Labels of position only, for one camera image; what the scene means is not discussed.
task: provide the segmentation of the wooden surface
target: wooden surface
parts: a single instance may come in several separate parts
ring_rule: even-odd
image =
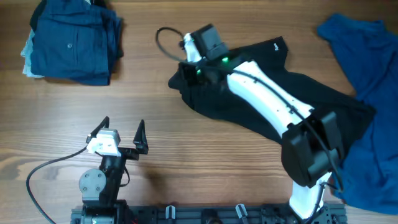
[[[113,1],[124,18],[124,57],[110,86],[92,87],[22,74],[20,52],[29,34],[32,0],[0,1],[0,223],[45,223],[25,189],[37,165],[78,151],[105,117],[132,146],[146,121],[149,155],[127,162],[132,182],[119,193],[130,205],[250,205],[286,202],[292,181],[280,163],[280,146],[238,125],[192,111],[167,81],[177,63],[154,42],[159,27],[191,32],[213,23],[229,47],[283,36],[286,67],[338,91],[354,94],[328,44],[315,32],[333,12],[355,19],[384,19],[398,31],[394,1]],[[163,43],[176,52],[178,37]],[[69,223],[81,205],[78,180],[100,158],[83,153],[39,170],[32,191],[57,222]],[[336,200],[327,195],[328,200]],[[348,207],[349,223],[397,223],[397,217]]]

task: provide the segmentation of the wood grain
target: wood grain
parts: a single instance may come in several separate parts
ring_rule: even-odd
[[[146,121],[149,155],[127,163],[132,182],[119,193],[130,205],[288,200],[292,181],[280,163],[278,144],[192,111],[178,91],[168,88],[177,63],[155,46],[159,27],[191,32],[213,23],[230,47],[283,36],[290,71],[346,94],[354,90],[328,44],[317,36],[317,25],[342,12],[355,19],[384,19],[389,30],[398,31],[396,1],[118,0],[112,7],[124,18],[125,55],[110,86],[92,87],[23,76],[20,52],[37,3],[0,1],[0,223],[45,223],[26,192],[28,173],[79,150],[104,116],[111,118],[124,146],[131,146],[139,121]],[[166,34],[162,42],[179,52],[177,38]],[[69,223],[70,209],[81,205],[78,179],[99,162],[83,153],[33,176],[33,193],[57,223]],[[351,207],[348,217],[349,223],[398,222],[397,217]]]

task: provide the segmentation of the blue towel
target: blue towel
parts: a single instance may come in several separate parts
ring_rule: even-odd
[[[347,204],[398,214],[398,38],[383,21],[332,15],[318,28],[356,90],[377,113],[340,166]]]
[[[34,37],[32,73],[109,85],[121,20],[84,0],[48,0]]]

